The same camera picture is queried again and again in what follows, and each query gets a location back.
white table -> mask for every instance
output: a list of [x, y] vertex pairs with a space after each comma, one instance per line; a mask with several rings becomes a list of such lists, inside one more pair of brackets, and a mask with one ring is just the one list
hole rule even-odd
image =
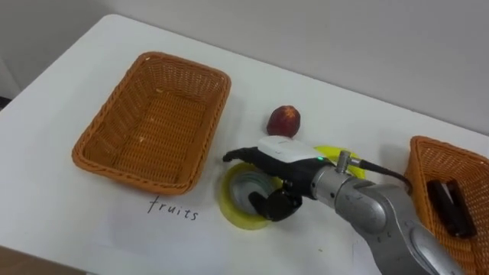
[[[149, 50], [219, 68], [233, 83], [201, 182], [188, 195], [163, 198], [205, 213], [200, 222], [182, 225], [184, 231], [214, 228], [219, 236], [202, 233], [208, 242], [192, 245], [156, 234], [152, 238], [166, 249], [151, 248], [156, 257], [133, 251], [147, 249], [147, 235], [155, 232], [149, 228], [151, 222], [128, 225], [146, 215], [132, 212], [131, 207], [149, 203], [153, 196], [82, 171], [70, 157], [76, 140], [125, 70]], [[0, 245], [100, 274], [352, 274], [358, 269], [368, 273], [365, 268], [378, 272], [351, 226], [319, 203], [305, 202], [288, 220], [261, 231], [242, 231], [220, 216], [214, 189], [225, 166], [219, 158], [227, 150], [255, 145], [264, 136], [267, 116], [285, 104], [295, 105], [302, 114], [297, 139], [348, 147], [399, 172], [405, 169], [409, 140], [416, 134], [489, 153], [489, 137], [484, 135], [109, 15], [0, 112]], [[386, 180], [373, 173], [368, 177]], [[127, 216], [121, 210], [125, 208]], [[120, 231], [107, 229], [113, 226], [107, 222], [111, 218], [121, 223]], [[158, 230], [178, 231], [167, 228], [178, 224], [168, 219], [168, 215], [158, 218]], [[114, 241], [111, 235], [120, 232], [123, 240]], [[179, 260], [175, 254], [182, 251], [203, 254], [192, 252]]]

wicker basket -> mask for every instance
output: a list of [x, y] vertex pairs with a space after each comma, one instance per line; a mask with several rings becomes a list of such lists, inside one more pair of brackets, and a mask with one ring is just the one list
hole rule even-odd
[[231, 87], [229, 77], [164, 53], [143, 53], [83, 132], [78, 167], [153, 193], [197, 183]]
[[[421, 222], [440, 240], [467, 274], [489, 273], [489, 160], [427, 137], [413, 137], [406, 177]], [[457, 180], [478, 234], [462, 240], [449, 235], [428, 198], [430, 180]]]

robotic hand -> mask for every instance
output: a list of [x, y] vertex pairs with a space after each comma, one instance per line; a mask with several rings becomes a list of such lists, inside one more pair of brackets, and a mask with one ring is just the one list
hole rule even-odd
[[356, 178], [348, 165], [395, 176], [401, 175], [342, 151], [335, 166], [320, 152], [286, 137], [264, 137], [258, 147], [228, 152], [223, 160], [254, 164], [283, 180], [283, 188], [267, 198], [249, 195], [256, 211], [271, 221], [292, 215], [302, 197], [317, 200], [336, 211], [368, 243], [383, 274], [464, 274], [444, 247], [423, 227], [409, 196], [399, 186]]

black marker writing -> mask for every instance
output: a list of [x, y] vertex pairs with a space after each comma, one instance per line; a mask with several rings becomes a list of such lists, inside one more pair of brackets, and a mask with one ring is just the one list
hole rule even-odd
[[180, 213], [184, 213], [185, 212], [185, 215], [182, 214], [182, 216], [185, 216], [185, 218], [189, 218], [190, 221], [195, 221], [197, 219], [197, 216], [199, 215], [199, 213], [197, 212], [193, 212], [192, 210], [190, 209], [183, 209], [182, 206], [178, 206], [178, 205], [175, 205], [175, 206], [172, 206], [172, 205], [168, 205], [166, 203], [163, 203], [163, 202], [159, 202], [158, 199], [160, 198], [160, 196], [157, 196], [156, 199], [154, 199], [154, 201], [150, 201], [150, 208], [147, 210], [147, 213], [149, 214], [151, 212], [151, 210], [153, 209], [154, 205], [156, 205], [157, 203], [160, 204], [160, 206], [158, 207], [158, 210], [161, 211], [163, 210], [164, 213], [168, 213], [171, 214], [171, 215], [180, 215]]
[[153, 205], [154, 205], [155, 203], [157, 203], [157, 202], [158, 202], [158, 198], [160, 198], [160, 197], [159, 197], [159, 196], [157, 196], [157, 197], [156, 197], [156, 199], [154, 199], [154, 202], [150, 202], [151, 206], [150, 206], [150, 208], [149, 208], [149, 209], [148, 209], [148, 211], [147, 211], [147, 213], [148, 213], [148, 214], [149, 214], [149, 213], [150, 213], [150, 211], [152, 210]]

basket rim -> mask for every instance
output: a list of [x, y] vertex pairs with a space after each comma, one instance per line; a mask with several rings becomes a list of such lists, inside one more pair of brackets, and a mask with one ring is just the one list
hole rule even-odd
[[460, 153], [463, 153], [463, 154], [467, 154], [469, 157], [473, 157], [473, 158], [477, 158], [478, 160], [480, 160], [481, 162], [489, 165], [489, 159], [484, 157], [483, 155], [481, 154], [477, 154], [473, 151], [470, 151], [470, 150], [467, 150], [467, 149], [464, 149], [464, 148], [461, 148], [461, 147], [457, 147], [453, 144], [450, 144], [448, 142], [445, 142], [445, 141], [438, 141], [434, 138], [430, 138], [430, 137], [425, 137], [425, 136], [414, 136], [411, 138], [411, 144], [416, 144], [416, 149], [418, 148], [419, 144], [421, 143], [426, 143], [426, 144], [436, 144], [436, 145], [439, 145], [439, 146], [443, 146], [445, 147], [446, 149], [449, 149], [449, 150], [452, 150], [452, 151], [457, 151], [457, 152], [460, 152]]
[[[157, 57], [161, 58], [162, 60], [165, 59], [172, 59], [172, 60], [179, 60], [181, 62], [184, 62], [186, 64], [189, 64], [191, 66], [197, 66], [201, 69], [208, 70], [211, 73], [214, 73], [217, 76], [220, 76], [222, 78], [222, 86], [223, 86], [223, 93], [221, 95], [222, 99], [224, 102], [226, 101], [228, 94], [230, 92], [231, 88], [231, 78], [229, 77], [228, 74], [222, 72], [221, 70], [212, 68], [210, 66], [197, 63], [192, 60], [186, 60], [182, 57], [176, 57], [167, 53], [161, 53], [161, 52], [156, 52], [156, 51], [149, 51], [142, 53], [138, 56], [136, 61], [134, 61], [131, 65], [131, 67], [128, 69], [128, 71], [125, 73], [125, 75], [122, 77], [121, 81], [118, 83], [118, 85], [112, 90], [112, 93], [110, 96], [107, 98], [107, 100], [104, 102], [100, 110], [97, 112], [93, 120], [90, 122], [90, 124], [86, 127], [85, 131], [80, 135], [78, 141], [75, 143], [75, 146], [72, 149], [72, 159], [75, 165], [77, 165], [79, 168], [83, 170], [87, 170], [92, 173], [96, 173], [102, 176], [106, 176], [111, 179], [119, 180], [119, 182], [128, 184], [130, 186], [133, 186], [134, 183], [128, 183], [127, 180], [131, 181], [137, 181], [139, 183], [144, 183], [145, 187], [140, 187], [141, 189], [146, 189], [147, 191], [153, 191], [153, 192], [162, 192], [164, 189], [164, 193], [168, 195], [176, 195], [176, 194], [183, 194], [187, 192], [188, 190], [192, 189], [193, 186], [195, 185], [194, 181], [196, 176], [199, 174], [199, 167], [202, 166], [202, 163], [205, 162], [206, 158], [205, 156], [210, 150], [209, 143], [212, 142], [212, 136], [217, 128], [217, 124], [219, 123], [219, 118], [220, 114], [222, 113], [221, 110], [216, 110], [219, 115], [217, 118], [213, 119], [211, 122], [211, 126], [209, 127], [209, 130], [206, 132], [206, 140], [207, 142], [204, 143], [204, 148], [200, 150], [197, 153], [196, 161], [193, 164], [193, 170], [190, 173], [190, 177], [188, 178], [188, 181], [186, 183], [164, 183], [164, 182], [158, 182], [155, 180], [149, 180], [146, 179], [142, 176], [139, 176], [134, 173], [129, 173], [123, 170], [117, 170], [113, 167], [108, 167], [106, 165], [102, 165], [98, 162], [95, 162], [93, 160], [89, 160], [85, 157], [84, 155], [84, 149], [86, 142], [89, 141], [90, 139], [93, 138], [93, 135], [98, 131], [99, 127], [102, 125], [103, 121], [105, 120], [105, 117], [107, 114], [111, 111], [114, 102], [116, 99], [119, 98], [119, 96], [122, 94], [122, 92], [125, 90], [125, 88], [129, 85], [130, 81], [134, 78], [134, 73], [137, 71], [137, 69], [141, 66], [141, 64], [147, 60], [147, 58], [151, 57]], [[159, 186], [161, 184], [165, 184], [168, 186], [162, 187]]]

